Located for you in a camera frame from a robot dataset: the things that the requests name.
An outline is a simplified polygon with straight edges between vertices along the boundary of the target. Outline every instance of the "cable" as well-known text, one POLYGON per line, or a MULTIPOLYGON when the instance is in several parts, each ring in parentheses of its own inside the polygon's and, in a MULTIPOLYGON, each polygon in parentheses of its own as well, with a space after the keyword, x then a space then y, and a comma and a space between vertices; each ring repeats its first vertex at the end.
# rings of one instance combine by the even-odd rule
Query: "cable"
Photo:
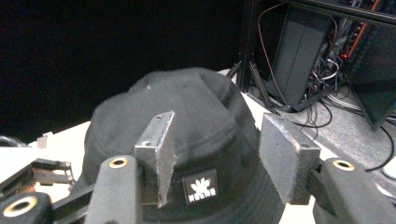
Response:
POLYGON ((334 72, 333 74, 329 75, 328 77, 323 77, 323 78, 322 78, 323 80, 326 80, 326 79, 329 79, 329 78, 332 78, 332 77, 337 76, 338 70, 340 70, 340 66, 339 66, 338 63, 336 63, 335 61, 333 61, 333 60, 331 60, 331 59, 328 59, 327 62, 333 63, 337 69, 335 70, 335 72, 334 72))
POLYGON ((273 79, 273 81, 274 81, 274 84, 275 84, 275 86, 276 86, 277 91, 278 91, 279 94, 280 94, 280 97, 282 97, 283 103, 284 103, 285 105, 289 105, 289 104, 286 102, 286 99, 285 99, 285 97, 283 96, 283 94, 282 94, 282 92, 281 92, 279 86, 277 85, 276 78, 275 78, 275 76, 274 76, 274 71, 273 71, 273 69, 272 69, 272 65, 271 65, 270 60, 269 60, 269 58, 268 58, 267 50, 265 50, 264 41, 262 40, 262 28, 260 27, 260 22, 261 22, 261 20, 262 20, 262 15, 264 15, 265 13, 267 13, 268 11, 270 11, 270 10, 272 10, 272 9, 274 9, 274 8, 277 8, 277 7, 282 6, 283 4, 284 4, 284 3, 280 3, 280 4, 278 4, 278 5, 275 5, 275 6, 273 6, 273 7, 270 7, 270 8, 268 8, 268 9, 265 9, 264 12, 262 12, 262 14, 260 14, 260 16, 259 16, 259 19, 258 19, 258 21, 257 21, 257 26, 258 26, 258 28, 259 28, 260 41, 262 42, 262 50, 264 51, 265 60, 267 61, 268 67, 270 68, 271 77, 272 77, 272 79, 273 79))
POLYGON ((382 131, 384 131, 384 133, 387 135, 387 137, 390 140, 390 155, 387 157, 387 159, 385 161, 383 161, 381 164, 377 165, 376 167, 370 168, 370 169, 365 169, 366 172, 372 172, 374 170, 378 170, 381 169, 382 167, 384 167, 385 165, 388 164, 388 162, 390 162, 393 158, 393 153, 395 152, 395 145, 393 143, 393 138, 392 136, 390 136, 390 134, 388 133, 388 131, 384 128, 381 127, 382 131))
POLYGON ((321 124, 321 125, 315 125, 315 126, 312 126, 312 125, 306 125, 306 124, 301 124, 301 123, 298 123, 298 122, 292 122, 293 124, 295 124, 295 125, 298 125, 298 126, 301 126, 301 127, 305 127, 305 128, 323 128, 323 127, 326 127, 326 126, 328 126, 331 122, 332 122, 332 111, 329 109, 329 107, 327 107, 323 102, 321 102, 321 101, 319 101, 326 109, 327 109, 327 111, 329 112, 329 115, 330 115, 330 118, 329 118, 329 120, 326 122, 326 123, 324 123, 324 124, 321 124))

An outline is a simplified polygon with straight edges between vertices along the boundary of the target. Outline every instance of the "black cable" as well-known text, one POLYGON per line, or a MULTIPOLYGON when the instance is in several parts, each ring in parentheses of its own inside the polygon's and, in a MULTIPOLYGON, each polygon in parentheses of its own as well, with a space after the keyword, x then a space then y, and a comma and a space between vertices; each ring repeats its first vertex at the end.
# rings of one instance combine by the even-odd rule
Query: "black cable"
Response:
POLYGON ((331 122, 332 122, 332 111, 329 109, 329 107, 327 107, 323 102, 321 102, 321 101, 319 101, 326 109, 327 109, 327 111, 329 112, 329 115, 330 115, 330 118, 329 118, 329 121, 327 121, 326 123, 324 123, 324 124, 321 124, 321 125, 315 125, 315 126, 312 126, 312 125, 306 125, 306 124, 301 124, 301 123, 298 123, 298 122, 292 122, 293 124, 295 124, 295 125, 298 125, 298 126, 301 126, 301 127, 305 127, 305 128, 323 128, 323 127, 326 127, 326 126, 328 126, 331 122))
POLYGON ((382 167, 384 167, 385 165, 388 164, 388 162, 390 162, 393 158, 393 153, 395 152, 395 145, 393 143, 393 138, 392 136, 390 136, 390 134, 388 133, 388 131, 384 128, 381 127, 382 131, 384 131, 384 133, 387 135, 387 137, 390 140, 390 155, 387 157, 387 159, 382 162, 381 164, 377 165, 376 167, 370 168, 370 169, 365 169, 366 172, 372 172, 374 170, 378 170, 381 169, 382 167))

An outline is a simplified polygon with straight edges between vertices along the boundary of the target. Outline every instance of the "gray metal block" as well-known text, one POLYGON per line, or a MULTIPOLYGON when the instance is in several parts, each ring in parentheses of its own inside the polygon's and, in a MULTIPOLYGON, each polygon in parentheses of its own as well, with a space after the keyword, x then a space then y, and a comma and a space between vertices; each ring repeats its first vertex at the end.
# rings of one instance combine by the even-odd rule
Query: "gray metal block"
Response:
POLYGON ((320 147, 296 125, 275 114, 263 114, 260 158, 283 203, 308 204, 309 170, 318 165, 320 147))

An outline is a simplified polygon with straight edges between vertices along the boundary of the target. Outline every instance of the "label on hat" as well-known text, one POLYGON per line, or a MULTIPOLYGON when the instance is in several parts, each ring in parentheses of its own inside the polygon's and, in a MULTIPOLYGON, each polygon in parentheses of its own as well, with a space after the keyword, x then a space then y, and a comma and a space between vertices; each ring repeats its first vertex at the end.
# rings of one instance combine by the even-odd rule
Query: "label on hat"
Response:
POLYGON ((214 198, 219 194, 218 179, 215 169, 195 175, 184 176, 182 180, 187 205, 214 198))

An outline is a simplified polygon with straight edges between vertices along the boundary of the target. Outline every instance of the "tripod stand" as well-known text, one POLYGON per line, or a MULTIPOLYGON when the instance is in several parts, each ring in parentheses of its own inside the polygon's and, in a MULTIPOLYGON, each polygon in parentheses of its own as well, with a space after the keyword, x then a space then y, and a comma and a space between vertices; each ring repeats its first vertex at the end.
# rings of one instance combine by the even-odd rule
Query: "tripod stand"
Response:
POLYGON ((257 44, 257 18, 259 16, 259 9, 263 7, 263 1, 248 0, 244 5, 244 17, 242 22, 241 42, 239 48, 239 62, 228 72, 227 77, 236 77, 236 85, 241 92, 248 92, 250 86, 250 79, 253 80, 259 90, 259 95, 262 98, 264 107, 273 113, 277 112, 271 104, 268 91, 265 88, 262 79, 260 78, 259 70, 254 62, 254 49, 257 44))

